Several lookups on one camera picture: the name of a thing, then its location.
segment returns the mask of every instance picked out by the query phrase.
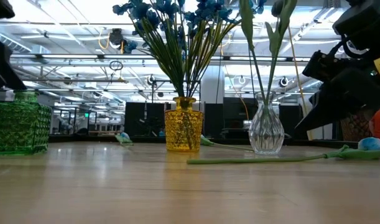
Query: white pillar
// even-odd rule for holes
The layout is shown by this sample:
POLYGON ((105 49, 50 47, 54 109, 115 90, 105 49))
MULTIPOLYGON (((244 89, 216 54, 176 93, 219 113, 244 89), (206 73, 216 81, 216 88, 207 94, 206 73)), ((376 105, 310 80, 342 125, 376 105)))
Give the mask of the white pillar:
POLYGON ((225 75, 223 67, 209 66, 201 80, 201 102, 223 103, 225 94, 225 75))

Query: ceiling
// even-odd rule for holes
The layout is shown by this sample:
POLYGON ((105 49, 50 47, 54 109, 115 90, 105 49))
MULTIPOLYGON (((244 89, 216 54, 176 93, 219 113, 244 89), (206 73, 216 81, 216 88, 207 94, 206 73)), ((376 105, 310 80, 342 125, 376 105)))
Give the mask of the ceiling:
MULTIPOLYGON (((0 20, 0 34, 25 46, 30 51, 16 52, 17 54, 90 54, 90 55, 116 55, 120 54, 117 49, 106 46, 108 33, 112 28, 121 28, 124 38, 137 40, 139 46, 142 42, 138 36, 132 36, 134 30, 127 15, 117 16, 112 12, 112 6, 122 4, 125 0, 102 0, 97 3, 89 3, 88 0, 9 0, 12 4, 16 17, 12 19, 0 20)), ((299 0, 298 6, 292 15, 290 29, 293 34, 294 51, 298 58, 309 58, 314 51, 329 51, 339 40, 339 37, 332 30, 332 24, 340 17, 348 7, 346 1, 308 1, 299 0), (323 8, 324 6, 341 6, 335 9, 323 8)), ((268 0, 264 13, 256 15, 254 18, 254 42, 258 57, 270 57, 269 41, 264 22, 275 23, 276 19, 271 16, 271 5, 273 1, 268 0)), ((187 0, 186 11, 194 11, 197 2, 187 0)), ((238 11, 233 8, 233 15, 238 11)), ((217 52, 224 56, 248 56, 248 45, 240 26, 233 31, 223 41, 222 52, 217 52)), ((141 54, 134 50, 134 55, 141 54)), ((293 57, 290 48, 289 34, 286 33, 284 43, 280 50, 280 57, 293 57)), ((144 65, 143 60, 118 60, 124 64, 121 71, 113 71, 109 68, 111 60, 64 60, 64 58, 48 59, 48 64, 42 65, 33 63, 31 59, 12 58, 12 65, 18 74, 25 80, 35 80, 40 78, 41 82, 28 81, 26 84, 30 88, 54 89, 46 91, 46 94, 60 97, 72 96, 82 98, 86 101, 100 103, 120 102, 120 101, 145 101, 152 98, 151 86, 147 84, 147 79, 152 76, 156 80, 168 80, 162 70, 156 66, 155 62, 144 65), (71 79, 86 80, 80 82, 64 83, 46 81, 61 80, 70 77, 71 79), (127 80, 129 83, 118 82, 119 78, 127 80), (122 90, 110 92, 109 98, 95 98, 89 91, 55 91, 55 89, 82 89, 94 88, 95 90, 113 89, 122 90)), ((300 63, 298 70, 301 73, 305 63, 300 63)), ((254 68, 251 72, 249 65, 226 62, 221 71, 225 76, 226 96, 235 96, 235 91, 251 91, 251 74, 253 73, 254 88, 259 90, 257 76, 254 68)), ((263 63, 260 66, 263 85, 267 85, 270 66, 263 63)), ((299 88, 295 82, 296 69, 293 63, 278 63, 275 72, 275 79, 272 88, 279 92, 294 93, 299 88), (288 78, 289 85, 280 88, 278 82, 281 78, 288 78)), ((318 86, 316 80, 300 74, 303 86, 308 86, 306 92, 314 92, 318 86)), ((159 91, 164 91, 164 96, 154 96, 155 100, 169 101, 174 96, 173 86, 165 83, 158 86, 159 91)))

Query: yellow glass vase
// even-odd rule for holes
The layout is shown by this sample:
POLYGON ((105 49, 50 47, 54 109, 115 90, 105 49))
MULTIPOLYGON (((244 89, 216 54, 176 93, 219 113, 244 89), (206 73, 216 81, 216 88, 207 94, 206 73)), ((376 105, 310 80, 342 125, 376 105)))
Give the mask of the yellow glass vase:
POLYGON ((175 152, 198 152, 203 113, 192 110, 194 98, 175 97, 176 110, 165 111, 166 148, 175 152))

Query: table surface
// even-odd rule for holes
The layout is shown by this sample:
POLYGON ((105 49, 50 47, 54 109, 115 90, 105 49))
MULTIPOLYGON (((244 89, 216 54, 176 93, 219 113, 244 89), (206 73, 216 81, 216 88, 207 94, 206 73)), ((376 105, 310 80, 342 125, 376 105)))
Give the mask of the table surface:
MULTIPOLYGON (((283 156, 329 149, 283 147, 283 156)), ((254 157, 164 144, 53 143, 46 154, 0 156, 0 223, 380 224, 380 161, 187 165, 254 157)))

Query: black machine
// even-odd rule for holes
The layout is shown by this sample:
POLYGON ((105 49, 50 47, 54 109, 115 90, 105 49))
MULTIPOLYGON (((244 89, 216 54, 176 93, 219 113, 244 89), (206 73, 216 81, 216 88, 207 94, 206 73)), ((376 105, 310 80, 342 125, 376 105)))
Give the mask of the black machine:
MULTIPOLYGON (((14 17, 14 11, 7 0, 0 0, 0 19, 14 17)), ((27 88, 10 66, 12 50, 0 42, 0 88, 6 86, 13 90, 26 90, 27 88)))
POLYGON ((380 0, 347 1, 351 7, 333 25, 341 42, 328 54, 315 52, 303 71, 323 85, 310 98, 313 109, 297 125, 298 131, 380 108, 380 0), (350 58, 335 58, 340 47, 350 58))

